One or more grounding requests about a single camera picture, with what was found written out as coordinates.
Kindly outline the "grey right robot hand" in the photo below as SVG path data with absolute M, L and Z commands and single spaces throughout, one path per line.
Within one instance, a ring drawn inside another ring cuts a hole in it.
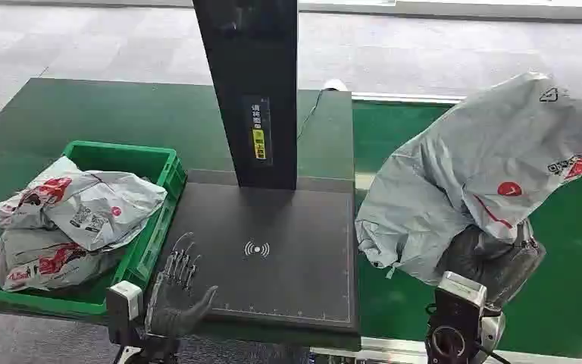
M 436 271 L 452 271 L 487 288 L 487 303 L 502 309 L 520 291 L 546 255 L 528 219 L 516 227 L 515 239 L 496 239 L 476 225 L 457 234 Z

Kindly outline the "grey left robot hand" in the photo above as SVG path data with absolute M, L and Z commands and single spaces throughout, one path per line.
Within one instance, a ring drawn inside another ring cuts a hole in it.
M 145 330 L 152 336 L 185 337 L 212 307 L 217 285 L 198 298 L 191 294 L 200 259 L 193 254 L 195 244 L 193 232 L 178 237 L 157 272 L 145 312 Z

